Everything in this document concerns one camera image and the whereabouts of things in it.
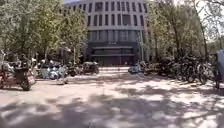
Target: motorcycle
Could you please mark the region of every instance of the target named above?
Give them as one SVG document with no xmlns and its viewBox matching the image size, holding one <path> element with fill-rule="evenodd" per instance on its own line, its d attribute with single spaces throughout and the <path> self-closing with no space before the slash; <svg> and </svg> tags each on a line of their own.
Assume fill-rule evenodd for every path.
<svg viewBox="0 0 224 128">
<path fill-rule="evenodd" d="M 132 75 L 137 74 L 137 73 L 140 73 L 140 72 L 141 72 L 141 67 L 140 67 L 139 64 L 136 64 L 136 65 L 130 67 L 130 68 L 128 69 L 128 72 L 129 72 L 130 74 L 132 74 Z"/>
<path fill-rule="evenodd" d="M 20 86 L 24 91 L 30 91 L 29 68 L 10 66 L 8 62 L 4 61 L 6 54 L 2 50 L 1 52 L 3 54 L 3 61 L 1 62 L 0 89 Z"/>
<path fill-rule="evenodd" d="M 53 69 L 48 68 L 48 73 L 51 80 L 57 80 L 61 85 L 68 83 L 66 67 L 55 66 Z"/>
<path fill-rule="evenodd" d="M 82 73 L 83 74 L 86 74 L 86 73 L 99 74 L 99 66 L 96 62 L 85 62 L 83 65 Z"/>
</svg>

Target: paved plaza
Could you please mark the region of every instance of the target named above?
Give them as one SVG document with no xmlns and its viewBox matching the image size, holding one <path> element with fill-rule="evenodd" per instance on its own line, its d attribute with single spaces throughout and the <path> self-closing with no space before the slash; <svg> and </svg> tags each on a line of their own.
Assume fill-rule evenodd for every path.
<svg viewBox="0 0 224 128">
<path fill-rule="evenodd" d="M 125 68 L 0 90 L 9 128 L 224 128 L 224 91 Z"/>
</svg>

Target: person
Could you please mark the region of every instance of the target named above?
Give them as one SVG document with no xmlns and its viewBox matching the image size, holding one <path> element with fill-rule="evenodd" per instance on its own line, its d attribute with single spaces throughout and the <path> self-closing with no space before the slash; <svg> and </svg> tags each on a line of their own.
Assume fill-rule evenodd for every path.
<svg viewBox="0 0 224 128">
<path fill-rule="evenodd" d="M 220 81 L 222 79 L 221 77 L 221 72 L 220 72 L 220 64 L 218 61 L 218 55 L 214 54 L 212 57 L 212 72 L 214 74 L 214 80 L 215 80 L 215 88 L 219 89 L 220 88 Z"/>
</svg>

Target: tree canopy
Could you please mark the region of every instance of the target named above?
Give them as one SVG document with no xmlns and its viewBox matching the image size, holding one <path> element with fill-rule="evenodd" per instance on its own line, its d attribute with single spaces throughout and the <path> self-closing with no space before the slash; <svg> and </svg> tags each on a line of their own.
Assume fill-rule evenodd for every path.
<svg viewBox="0 0 224 128">
<path fill-rule="evenodd" d="M 73 48 L 85 39 L 84 14 L 81 11 L 67 13 L 64 10 L 68 9 L 58 0 L 0 3 L 0 38 L 6 52 L 47 55 L 56 50 L 60 42 Z"/>
</svg>

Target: building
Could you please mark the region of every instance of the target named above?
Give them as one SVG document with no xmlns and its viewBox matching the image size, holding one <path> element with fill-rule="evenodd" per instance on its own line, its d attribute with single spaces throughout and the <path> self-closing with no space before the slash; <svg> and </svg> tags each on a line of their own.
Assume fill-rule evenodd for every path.
<svg viewBox="0 0 224 128">
<path fill-rule="evenodd" d="M 149 48 L 141 45 L 149 43 L 145 0 L 76 0 L 64 5 L 86 14 L 86 60 L 123 65 L 149 59 Z"/>
</svg>

